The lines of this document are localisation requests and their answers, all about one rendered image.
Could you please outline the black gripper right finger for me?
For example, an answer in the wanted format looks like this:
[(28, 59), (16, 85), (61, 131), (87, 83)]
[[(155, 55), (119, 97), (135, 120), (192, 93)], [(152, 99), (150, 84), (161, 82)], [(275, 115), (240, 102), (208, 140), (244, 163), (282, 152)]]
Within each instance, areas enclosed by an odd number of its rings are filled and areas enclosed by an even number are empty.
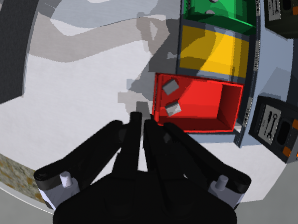
[(149, 112), (148, 102), (142, 102), (142, 109), (147, 171), (157, 172), (166, 210), (175, 216), (190, 212), (196, 194), (189, 180), (235, 210), (251, 178), (223, 163), (174, 123), (158, 125)]

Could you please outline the black case with orange handles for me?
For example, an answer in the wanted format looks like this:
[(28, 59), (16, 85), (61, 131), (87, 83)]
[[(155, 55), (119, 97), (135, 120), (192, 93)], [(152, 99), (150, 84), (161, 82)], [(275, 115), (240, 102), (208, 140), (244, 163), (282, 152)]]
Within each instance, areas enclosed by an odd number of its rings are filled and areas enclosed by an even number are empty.
[(258, 96), (249, 135), (285, 164), (298, 161), (298, 107)]

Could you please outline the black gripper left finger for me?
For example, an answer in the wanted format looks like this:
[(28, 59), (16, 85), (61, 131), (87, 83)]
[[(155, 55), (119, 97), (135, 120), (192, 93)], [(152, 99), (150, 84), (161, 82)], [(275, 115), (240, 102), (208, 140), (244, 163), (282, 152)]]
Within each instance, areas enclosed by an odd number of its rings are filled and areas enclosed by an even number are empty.
[(129, 214), (134, 204), (142, 126), (142, 101), (137, 101), (136, 111), (130, 112), (129, 124), (112, 120), (64, 158), (36, 170), (33, 176), (47, 207), (55, 210), (63, 201), (90, 186), (121, 148), (103, 198), (111, 215)]

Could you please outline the grey metal shelf rack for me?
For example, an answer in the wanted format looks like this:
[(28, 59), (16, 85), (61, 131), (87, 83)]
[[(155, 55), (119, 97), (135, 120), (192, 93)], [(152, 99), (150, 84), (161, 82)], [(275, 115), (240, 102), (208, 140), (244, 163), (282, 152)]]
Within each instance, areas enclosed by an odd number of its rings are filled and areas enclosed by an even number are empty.
[(241, 131), (186, 132), (199, 143), (262, 145), (248, 134), (258, 96), (298, 107), (298, 39), (286, 39), (265, 28), (264, 0), (255, 4), (256, 35), (244, 35), (187, 20), (186, 0), (181, 0), (175, 74), (243, 85), (236, 118)]

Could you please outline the red bin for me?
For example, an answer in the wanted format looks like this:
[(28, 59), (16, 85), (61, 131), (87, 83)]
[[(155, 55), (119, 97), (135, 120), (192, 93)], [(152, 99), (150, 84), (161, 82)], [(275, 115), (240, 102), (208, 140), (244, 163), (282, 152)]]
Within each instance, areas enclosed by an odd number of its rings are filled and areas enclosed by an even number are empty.
[[(162, 83), (164, 85), (171, 79), (180, 88), (167, 95), (162, 89)], [(155, 73), (152, 115), (158, 125), (172, 122), (185, 132), (233, 132), (243, 85), (205, 79)], [(165, 106), (176, 101), (181, 111), (168, 116)]]

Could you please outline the green bin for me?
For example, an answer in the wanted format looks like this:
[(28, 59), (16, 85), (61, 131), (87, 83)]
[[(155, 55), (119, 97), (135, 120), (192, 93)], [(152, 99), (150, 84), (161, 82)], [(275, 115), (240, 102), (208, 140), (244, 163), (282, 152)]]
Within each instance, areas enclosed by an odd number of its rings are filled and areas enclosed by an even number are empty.
[[(215, 14), (205, 14), (207, 10)], [(218, 0), (216, 3), (209, 0), (186, 0), (186, 19), (244, 35), (256, 34), (255, 0)]]

